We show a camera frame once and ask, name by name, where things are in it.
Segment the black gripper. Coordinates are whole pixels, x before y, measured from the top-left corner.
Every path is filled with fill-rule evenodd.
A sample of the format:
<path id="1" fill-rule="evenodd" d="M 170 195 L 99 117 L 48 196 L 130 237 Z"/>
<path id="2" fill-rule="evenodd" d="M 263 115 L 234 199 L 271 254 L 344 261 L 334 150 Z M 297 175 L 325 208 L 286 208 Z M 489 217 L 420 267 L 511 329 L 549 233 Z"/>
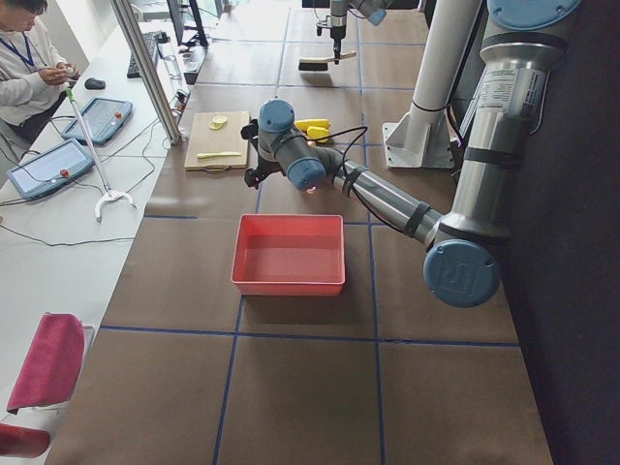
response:
<path id="1" fill-rule="evenodd" d="M 346 37 L 347 15 L 329 15 L 330 37 L 333 39 L 333 61 L 335 65 L 341 59 L 341 40 Z"/>
<path id="2" fill-rule="evenodd" d="M 258 188 L 262 183 L 262 177 L 268 177 L 273 173 L 282 172 L 282 168 L 270 152 L 262 149 L 258 138 L 252 139 L 251 144 L 258 154 L 258 163 L 254 169 L 245 171 L 244 182 L 249 188 Z"/>

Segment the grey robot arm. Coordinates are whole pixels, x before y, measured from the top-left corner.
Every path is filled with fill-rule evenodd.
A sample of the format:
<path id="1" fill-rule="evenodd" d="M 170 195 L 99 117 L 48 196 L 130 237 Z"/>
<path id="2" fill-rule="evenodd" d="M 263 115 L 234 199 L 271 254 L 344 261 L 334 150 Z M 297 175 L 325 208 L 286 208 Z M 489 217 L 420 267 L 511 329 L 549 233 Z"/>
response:
<path id="1" fill-rule="evenodd" d="M 285 175 L 298 190 L 330 184 L 393 229 L 426 246 L 423 277 L 430 292 L 454 307 L 487 302 L 501 282 L 498 251 L 510 238 L 508 210 L 524 145 L 542 113 L 551 70 L 564 58 L 576 1 L 440 1 L 434 10 L 410 109 L 384 126 L 387 163 L 401 168 L 446 167 L 430 142 L 450 105 L 457 72 L 476 32 L 483 73 L 470 105 L 472 125 L 451 210 L 441 214 L 340 151 L 311 146 L 294 124 L 292 106 L 266 102 L 241 130 L 258 153 L 245 183 L 258 187 Z"/>
<path id="2" fill-rule="evenodd" d="M 357 10 L 371 24 L 379 25 L 387 15 L 391 1 L 384 0 L 337 0 L 329 2 L 327 26 L 333 40 L 334 63 L 339 64 L 342 53 L 342 41 L 346 37 L 349 10 Z"/>

